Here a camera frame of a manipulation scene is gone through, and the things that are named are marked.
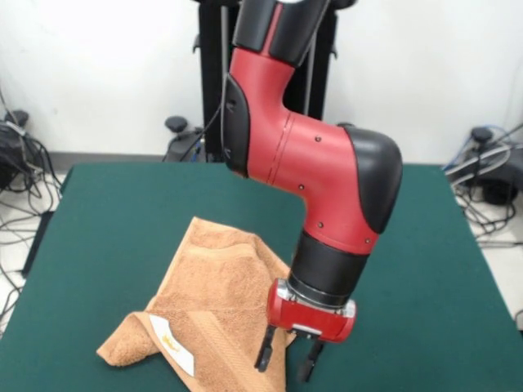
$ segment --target white label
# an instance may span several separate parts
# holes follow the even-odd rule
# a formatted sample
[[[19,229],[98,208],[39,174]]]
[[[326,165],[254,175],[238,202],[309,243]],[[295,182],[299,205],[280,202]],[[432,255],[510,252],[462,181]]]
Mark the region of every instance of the white label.
[[[153,326],[154,333],[162,344],[163,348],[171,355],[180,368],[187,374],[194,377],[194,356],[181,345],[172,335],[169,322],[165,318],[149,315],[150,323]]]

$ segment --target towel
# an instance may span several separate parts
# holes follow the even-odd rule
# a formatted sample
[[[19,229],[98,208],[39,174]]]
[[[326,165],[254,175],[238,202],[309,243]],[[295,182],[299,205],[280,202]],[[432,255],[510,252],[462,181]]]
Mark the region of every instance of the towel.
[[[266,372],[254,363],[269,287],[287,275],[288,267],[255,234],[194,218],[156,295],[97,353],[123,367],[161,352],[193,392],[283,391],[290,335],[277,330]]]

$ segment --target green tablecloth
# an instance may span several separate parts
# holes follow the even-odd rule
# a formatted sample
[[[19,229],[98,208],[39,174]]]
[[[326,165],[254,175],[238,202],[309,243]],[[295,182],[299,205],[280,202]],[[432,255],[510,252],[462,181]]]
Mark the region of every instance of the green tablecloth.
[[[221,165],[76,167],[0,341],[0,390],[185,390],[161,355],[112,368],[95,349],[154,295],[190,219],[259,234],[289,261],[302,203]],[[405,168],[396,211],[354,298],[355,329],[288,390],[523,390],[523,340],[436,167]]]

